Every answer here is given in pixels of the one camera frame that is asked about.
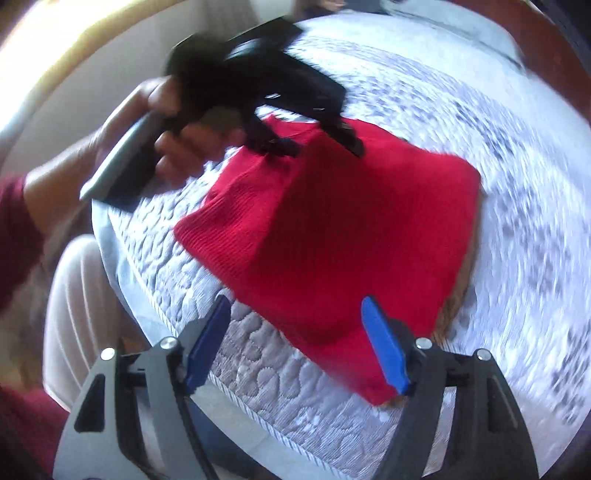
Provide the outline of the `dark red sleeved forearm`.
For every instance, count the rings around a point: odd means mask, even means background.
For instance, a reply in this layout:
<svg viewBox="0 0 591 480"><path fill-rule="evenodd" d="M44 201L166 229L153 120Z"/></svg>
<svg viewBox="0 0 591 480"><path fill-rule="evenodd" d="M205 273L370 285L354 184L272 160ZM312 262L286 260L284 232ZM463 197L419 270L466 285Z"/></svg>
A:
<svg viewBox="0 0 591 480"><path fill-rule="evenodd" d="M44 237L35 226L24 198L25 176L1 179L0 308L4 312L39 262Z"/></svg>

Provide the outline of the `person's left hand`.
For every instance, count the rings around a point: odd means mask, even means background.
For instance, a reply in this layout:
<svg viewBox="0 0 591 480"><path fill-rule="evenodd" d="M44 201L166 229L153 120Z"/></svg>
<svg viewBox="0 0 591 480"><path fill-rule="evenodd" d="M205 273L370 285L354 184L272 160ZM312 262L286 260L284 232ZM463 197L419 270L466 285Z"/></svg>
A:
<svg viewBox="0 0 591 480"><path fill-rule="evenodd" d="M161 119L180 110L180 87L171 77L139 84L94 132L27 173L23 199L40 234L47 236L81 205L83 184L99 169L110 150L146 114ZM214 130L190 123L180 132L151 133L157 163L155 174L170 189L179 189L204 172L208 161L219 161L230 147L245 142L242 129Z"/></svg>

